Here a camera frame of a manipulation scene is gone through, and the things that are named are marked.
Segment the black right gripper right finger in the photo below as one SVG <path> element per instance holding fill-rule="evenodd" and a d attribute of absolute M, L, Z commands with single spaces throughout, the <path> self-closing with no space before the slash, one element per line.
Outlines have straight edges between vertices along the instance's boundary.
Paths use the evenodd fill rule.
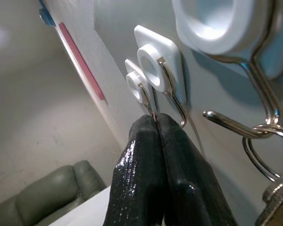
<path fill-rule="evenodd" d="M 179 124 L 157 116 L 172 206 L 181 226 L 236 226 L 211 165 Z"/>

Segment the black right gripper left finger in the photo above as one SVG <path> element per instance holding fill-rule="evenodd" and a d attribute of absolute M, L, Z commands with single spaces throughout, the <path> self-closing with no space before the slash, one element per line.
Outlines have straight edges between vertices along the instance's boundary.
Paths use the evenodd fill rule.
<path fill-rule="evenodd" d="M 164 215 L 166 172 L 154 119 L 144 115 L 129 131 L 114 171 L 106 226 L 159 226 Z"/>

